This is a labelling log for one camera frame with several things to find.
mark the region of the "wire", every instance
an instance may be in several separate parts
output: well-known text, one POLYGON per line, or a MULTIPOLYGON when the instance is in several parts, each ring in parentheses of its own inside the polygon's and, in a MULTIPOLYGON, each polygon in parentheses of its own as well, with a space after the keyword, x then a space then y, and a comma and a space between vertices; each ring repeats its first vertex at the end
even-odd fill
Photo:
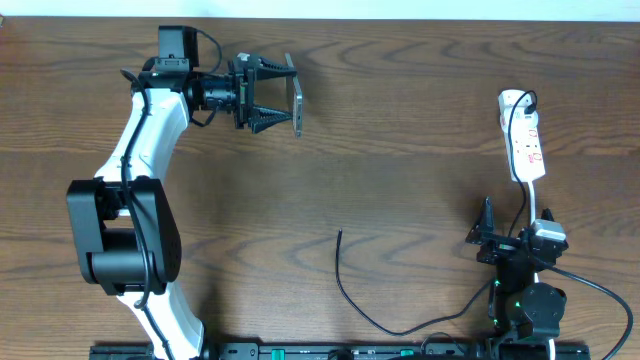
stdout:
POLYGON ((149 311, 149 308, 146 305, 145 307, 142 308, 142 311, 144 312, 144 315, 147 317, 147 320, 149 321, 149 325, 151 325, 151 329, 153 329, 153 332, 156 333, 156 336, 158 337, 158 339, 160 339, 160 342, 162 343, 162 348, 164 349, 164 352, 167 354, 167 360, 174 360, 173 354, 171 353, 171 348, 169 347, 169 340, 167 340, 167 338, 164 337, 164 335, 162 335, 162 332, 160 331, 160 327, 158 327, 158 324, 153 318, 153 315, 151 315, 151 311, 149 311))
POLYGON ((216 41, 216 39, 214 39, 211 35, 207 34, 206 32, 204 32, 204 31, 202 31, 200 29, 196 29, 196 32, 202 34, 202 36, 204 36, 207 39, 209 39, 212 43, 214 43, 216 45, 216 48, 218 49, 218 63, 216 63, 216 65, 213 67, 213 69, 211 69, 211 71, 209 71, 209 74, 213 74, 216 71, 218 71, 218 68, 220 68, 220 65, 222 64, 222 47, 216 41))
POLYGON ((347 295, 346 291, 344 291, 344 288, 342 287, 342 282, 340 281, 340 243, 342 242, 342 229, 340 229, 340 231, 338 231, 338 239, 337 239, 337 244, 336 244, 336 282, 338 283, 338 288, 340 289, 340 292, 342 293, 342 296, 344 296, 344 298, 347 300, 347 302, 353 306, 353 308, 358 312, 358 314, 360 314, 363 318, 365 318, 371 325, 373 325, 375 328, 377 328, 378 330, 382 331, 383 333, 387 334, 387 335, 391 335, 391 336, 406 336, 409 334, 412 334, 418 330, 424 329, 425 327, 429 326, 429 325, 433 325, 439 322, 443 322, 443 321, 447 321, 447 320, 453 320, 453 319, 457 319, 460 316, 464 315, 467 310, 469 310, 469 308, 471 307, 471 305, 473 304, 474 301, 476 301, 476 299, 480 296, 480 294, 482 294, 482 292, 484 290, 486 290, 489 285, 491 285, 493 283, 493 279, 487 281, 486 284, 482 285, 482 287, 471 297, 471 300, 469 300, 469 302, 467 303, 467 305, 465 305, 465 307, 457 314, 453 314, 453 315, 449 315, 449 316, 443 316, 437 319, 433 319, 433 320, 429 320, 425 323, 422 323, 414 328, 411 328, 407 331, 402 331, 402 332, 395 332, 395 331, 391 331, 385 327, 383 327, 382 325, 378 324, 377 322, 375 322, 372 318, 370 318, 367 314, 364 313, 364 311, 362 311, 358 305, 356 305, 353 300, 351 300, 351 298, 349 297, 349 295, 347 295))
POLYGON ((121 177, 121 185, 122 185, 122 193, 124 194, 125 203, 127 208, 129 209, 129 214, 131 215, 131 221, 133 222, 133 229, 136 234, 136 243, 138 245, 138 249, 142 253, 142 265, 144 267, 144 287, 142 292, 142 297, 140 300, 136 301, 133 305, 136 309, 144 309, 147 306, 147 301, 149 300, 149 294, 151 292, 151 264, 149 261, 149 251, 147 250, 147 243, 144 239, 144 234, 142 233, 142 227, 140 226, 140 220, 138 219, 138 215, 136 213, 136 208, 133 205, 133 198, 129 191, 129 181, 127 179, 127 169, 129 169, 129 158, 131 157, 131 151, 133 150, 133 146, 136 143, 136 139, 142 130, 145 120, 149 114, 149 99, 147 97, 147 93, 140 83, 140 80, 129 70, 121 69, 120 73, 133 85, 135 85, 142 95, 142 100, 144 102, 144 107, 142 109, 142 114, 140 115, 140 120, 133 130, 133 134, 129 139, 129 143, 127 144, 126 149, 124 150, 124 155, 120 158, 120 177, 121 177))
POLYGON ((425 349, 425 346, 429 343, 431 338, 433 338, 434 336, 437 336, 437 335, 444 335, 444 336, 448 337, 449 340, 451 340, 451 342, 453 342, 453 344, 458 348, 458 350, 460 350, 460 352, 464 355, 464 353, 465 353, 464 349, 462 349, 462 347, 460 345, 458 345, 456 340, 453 337, 451 337, 451 335, 447 334, 444 331, 438 331, 438 332, 435 332, 435 333, 427 336, 427 338, 424 339, 424 341, 422 342, 422 345, 420 345, 420 353, 421 354, 425 354, 426 355, 427 349, 425 349))
POLYGON ((558 269, 557 267, 542 261, 540 259, 538 259, 537 257, 535 257, 531 252, 529 252, 528 247, 525 247, 525 249, 527 249, 527 252, 529 253, 529 258, 538 266, 541 266, 547 270, 551 270, 553 272, 555 272, 556 274, 560 274, 562 276, 568 277, 571 280, 575 280, 577 282, 583 283, 587 286, 590 286, 596 290, 599 290, 607 295, 609 295, 610 297, 612 297, 615 301, 617 301, 620 305, 622 305, 622 307, 624 308, 624 311, 626 311, 627 313, 627 327, 624 331, 624 333, 622 334, 622 337, 620 337, 620 340, 618 340, 618 342, 616 343, 616 345, 613 347, 613 349, 611 349, 611 351, 609 351, 609 353, 603 358, 603 360, 609 360, 611 359, 617 352, 618 350, 620 350, 622 348, 622 346, 624 345, 624 343, 627 341, 627 339, 629 338, 629 335, 631 335, 631 329, 633 328, 633 312, 631 311, 631 308, 629 307, 629 305, 624 301, 624 299, 622 299, 618 294, 614 293, 613 291, 605 288, 602 285, 598 285, 596 283, 594 283, 593 281, 587 280, 583 277, 580 277, 576 274, 573 274, 569 271, 566 270, 562 270, 562 269, 558 269))
POLYGON ((556 360, 556 342, 549 339, 549 360, 556 360))
POLYGON ((142 65, 142 71, 151 71, 151 69, 153 69, 153 66, 156 64, 157 60, 158 60, 157 56, 152 56, 148 58, 147 61, 144 62, 144 65, 142 65))
POLYGON ((507 237, 511 237, 513 228, 516 226, 516 223, 518 222, 520 215, 522 215, 522 211, 524 210, 525 206, 527 206, 527 191, 524 189, 524 185, 522 185, 522 181, 520 181, 518 173, 516 173, 516 166, 513 160, 513 140, 511 139, 511 125, 513 124, 513 114, 515 114, 518 104, 520 103, 520 101, 522 101, 522 99, 525 98, 525 96, 529 94, 533 94, 536 97, 536 102, 532 105, 538 104, 538 95, 536 94, 536 92, 533 90, 525 91, 524 94, 522 94, 513 105, 513 108, 511 109, 511 116, 509 116, 509 129, 507 131, 507 137, 509 138, 509 151, 511 152, 511 171, 513 172, 513 176, 516 178, 516 181, 518 181, 518 185, 520 185, 520 190, 522 190, 522 205, 520 205, 520 210, 518 210, 516 217, 513 219, 513 223, 511 223, 511 227, 509 228, 509 234, 507 235, 507 237))
POLYGON ((533 222, 536 221, 536 192, 533 189, 533 180, 527 184, 529 185, 529 204, 531 207, 529 211, 529 224, 533 224, 533 222))

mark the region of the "wood grain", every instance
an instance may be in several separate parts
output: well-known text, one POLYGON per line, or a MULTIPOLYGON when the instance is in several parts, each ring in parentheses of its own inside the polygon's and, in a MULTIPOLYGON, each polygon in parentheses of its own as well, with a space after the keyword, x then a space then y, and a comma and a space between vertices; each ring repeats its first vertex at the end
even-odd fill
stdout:
MULTIPOLYGON (((65 191, 90 178, 130 112, 121 67, 155 55, 159 24, 223 45, 291 52, 306 95, 303 138, 219 116, 181 137, 165 191, 180 229, 180 280, 221 338, 393 341, 344 301, 333 273, 393 329, 458 311, 492 274, 464 236, 493 197, 504 230, 519 206, 497 127, 502 89, 540 95, 547 176, 538 206, 568 232, 563 268, 640 312, 640 25, 466 21, 11 18, 0 29, 0 359, 81 359, 96 342, 142 342, 131 314, 76 264, 65 191)), ((201 63, 213 47, 201 41, 201 63)), ((281 84, 261 101, 278 105, 281 84)), ((601 358, 626 317, 554 274, 569 298, 562 340, 601 358)), ((490 329, 486 301, 432 331, 490 329)), ((640 357, 633 334, 619 358, 640 357)))

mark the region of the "white wall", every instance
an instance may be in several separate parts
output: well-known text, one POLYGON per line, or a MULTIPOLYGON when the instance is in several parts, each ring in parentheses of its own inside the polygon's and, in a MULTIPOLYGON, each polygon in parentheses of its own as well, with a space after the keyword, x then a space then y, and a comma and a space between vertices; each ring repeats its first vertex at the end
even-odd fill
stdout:
POLYGON ((6 16, 640 21, 640 0, 0 0, 0 13, 6 16))

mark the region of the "white power strip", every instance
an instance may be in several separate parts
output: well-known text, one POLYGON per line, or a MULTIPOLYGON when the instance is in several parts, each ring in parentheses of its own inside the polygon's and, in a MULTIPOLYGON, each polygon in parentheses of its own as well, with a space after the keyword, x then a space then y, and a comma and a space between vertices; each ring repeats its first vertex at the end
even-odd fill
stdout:
MULTIPOLYGON (((522 90, 505 90, 498 96, 500 106, 500 126, 504 132, 504 141, 507 147, 507 161, 511 171, 511 180, 517 181, 511 168, 511 149, 509 147, 509 118, 516 101, 524 94, 522 90)), ((525 96, 513 114, 511 125, 511 141, 513 143, 513 165, 520 181, 531 182, 545 174, 544 161, 542 160, 542 148, 538 135, 538 112, 525 114, 524 110, 532 104, 531 95, 525 96)))

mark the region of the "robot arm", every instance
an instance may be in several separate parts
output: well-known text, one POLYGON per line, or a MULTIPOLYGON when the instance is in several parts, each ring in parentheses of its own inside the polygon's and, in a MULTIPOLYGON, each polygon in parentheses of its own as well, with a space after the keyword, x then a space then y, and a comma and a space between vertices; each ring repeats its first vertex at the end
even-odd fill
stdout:
POLYGON ((153 342, 155 358, 160 359, 206 358, 209 351, 204 326, 189 309, 176 281, 182 257, 180 235, 162 187, 178 138, 190 122, 204 127, 220 110, 234 114, 236 128, 247 124, 253 133, 289 120, 293 120, 296 137, 302 130, 302 93, 288 54, 288 66, 241 53, 229 63, 227 74, 196 72, 197 32, 189 27, 160 27, 155 71, 138 75, 140 86, 132 87, 131 116, 116 149, 94 179, 73 181, 67 193, 83 277, 88 283, 100 284, 107 295, 116 295, 133 311, 153 342), (255 82, 277 77, 288 80, 291 111, 254 104, 255 82), (141 90, 148 102, 146 118, 141 90), (192 120, 198 110, 211 111, 204 124, 192 120), (122 158, 132 141, 129 169, 123 175, 122 158), (134 199, 140 224, 136 230, 145 239, 151 265, 151 293, 142 309, 135 305, 144 291, 147 268, 136 232, 106 225, 108 220, 130 215, 124 191, 134 199))

